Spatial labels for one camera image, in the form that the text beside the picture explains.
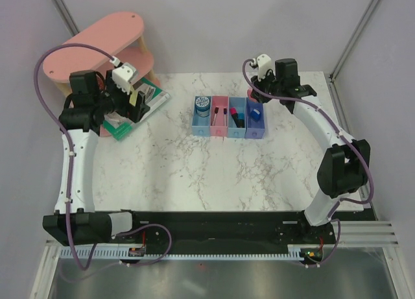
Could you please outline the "blue tape roll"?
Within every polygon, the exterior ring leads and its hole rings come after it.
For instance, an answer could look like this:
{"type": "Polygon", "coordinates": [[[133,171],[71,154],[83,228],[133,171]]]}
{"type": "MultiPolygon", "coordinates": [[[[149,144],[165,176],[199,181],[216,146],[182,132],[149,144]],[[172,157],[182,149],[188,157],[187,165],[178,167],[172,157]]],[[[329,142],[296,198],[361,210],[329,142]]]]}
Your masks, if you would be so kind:
{"type": "Polygon", "coordinates": [[[207,96],[195,98],[195,113],[199,117],[208,117],[210,113],[211,100],[207,96]]]}

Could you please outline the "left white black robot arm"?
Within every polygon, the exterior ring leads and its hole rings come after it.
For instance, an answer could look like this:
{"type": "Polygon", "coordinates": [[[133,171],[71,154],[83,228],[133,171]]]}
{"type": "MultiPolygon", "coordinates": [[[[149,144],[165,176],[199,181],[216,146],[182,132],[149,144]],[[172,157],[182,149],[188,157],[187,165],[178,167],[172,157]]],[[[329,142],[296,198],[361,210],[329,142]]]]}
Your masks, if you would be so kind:
{"type": "Polygon", "coordinates": [[[94,70],[70,74],[72,92],[58,118],[64,148],[61,190],[54,213],[43,218],[43,228],[64,246],[107,243],[118,233],[135,243],[143,233],[131,213],[95,210],[93,159],[106,115],[117,113],[138,122],[150,108],[143,93],[133,92],[137,71],[132,66],[107,71],[105,90],[99,88],[98,77],[94,70]]]}

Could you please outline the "pink black highlighter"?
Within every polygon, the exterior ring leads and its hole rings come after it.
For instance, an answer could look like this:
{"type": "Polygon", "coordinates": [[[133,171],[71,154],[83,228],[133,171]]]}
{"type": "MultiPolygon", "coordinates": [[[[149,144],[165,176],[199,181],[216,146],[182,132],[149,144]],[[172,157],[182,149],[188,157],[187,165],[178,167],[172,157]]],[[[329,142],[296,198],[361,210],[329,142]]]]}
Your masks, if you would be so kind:
{"type": "Polygon", "coordinates": [[[235,126],[239,128],[239,116],[238,116],[237,110],[234,107],[230,108],[230,116],[232,117],[235,123],[235,126]]]}

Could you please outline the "pale yellow cylinder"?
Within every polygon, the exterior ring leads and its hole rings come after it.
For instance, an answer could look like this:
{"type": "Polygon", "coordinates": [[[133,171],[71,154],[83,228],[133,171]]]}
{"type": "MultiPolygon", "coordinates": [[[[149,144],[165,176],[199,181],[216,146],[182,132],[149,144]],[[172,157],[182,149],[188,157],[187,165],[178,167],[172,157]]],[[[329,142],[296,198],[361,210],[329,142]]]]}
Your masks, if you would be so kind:
{"type": "Polygon", "coordinates": [[[136,106],[137,94],[138,94],[138,92],[136,90],[132,91],[131,94],[130,94],[129,103],[133,107],[136,106]]]}

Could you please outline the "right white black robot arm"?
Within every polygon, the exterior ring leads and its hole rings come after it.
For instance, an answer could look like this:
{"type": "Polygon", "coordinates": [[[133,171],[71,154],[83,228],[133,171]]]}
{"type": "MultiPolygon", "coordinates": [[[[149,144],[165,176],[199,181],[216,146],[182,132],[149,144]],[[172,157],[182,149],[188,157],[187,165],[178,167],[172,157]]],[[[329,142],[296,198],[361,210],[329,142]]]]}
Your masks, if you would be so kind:
{"type": "Polygon", "coordinates": [[[312,243],[320,236],[319,226],[331,220],[343,201],[349,202],[351,194],[372,184],[370,145],[365,139],[356,140],[326,113],[317,92],[301,83],[295,59],[272,61],[261,54],[243,65],[257,71],[246,79],[252,89],[250,97],[259,103],[278,100],[305,125],[324,152],[316,174],[318,192],[303,213],[306,221],[296,231],[301,241],[312,243]]]}

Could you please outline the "white blue pen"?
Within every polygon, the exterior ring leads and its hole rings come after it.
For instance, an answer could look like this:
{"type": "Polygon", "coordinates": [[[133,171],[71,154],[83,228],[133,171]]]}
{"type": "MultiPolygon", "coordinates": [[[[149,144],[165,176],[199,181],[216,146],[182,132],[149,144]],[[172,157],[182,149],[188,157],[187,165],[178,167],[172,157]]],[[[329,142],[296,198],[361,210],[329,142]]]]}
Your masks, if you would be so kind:
{"type": "Polygon", "coordinates": [[[219,112],[219,107],[215,107],[211,126],[215,126],[218,112],[219,112]]]}

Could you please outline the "blue white eraser block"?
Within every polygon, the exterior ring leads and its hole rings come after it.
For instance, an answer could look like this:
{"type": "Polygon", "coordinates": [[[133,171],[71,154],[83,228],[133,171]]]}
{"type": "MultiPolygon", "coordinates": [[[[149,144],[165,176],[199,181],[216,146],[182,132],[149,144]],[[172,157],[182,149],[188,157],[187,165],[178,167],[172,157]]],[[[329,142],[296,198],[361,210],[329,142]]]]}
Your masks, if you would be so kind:
{"type": "Polygon", "coordinates": [[[262,113],[260,110],[258,110],[257,108],[254,108],[251,112],[250,112],[250,117],[255,121],[258,122],[261,119],[262,113]]]}

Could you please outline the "pink white eraser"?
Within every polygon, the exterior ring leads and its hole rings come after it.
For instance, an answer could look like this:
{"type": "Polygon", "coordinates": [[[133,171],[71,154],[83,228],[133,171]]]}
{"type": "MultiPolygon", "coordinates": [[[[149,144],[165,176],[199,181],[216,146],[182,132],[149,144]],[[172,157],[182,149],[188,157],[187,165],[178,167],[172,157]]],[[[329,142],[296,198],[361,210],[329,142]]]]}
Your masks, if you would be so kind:
{"type": "Polygon", "coordinates": [[[252,97],[252,92],[253,92],[253,89],[252,89],[252,88],[248,89],[248,91],[247,91],[247,97],[248,97],[251,101],[255,101],[255,99],[252,97]]]}

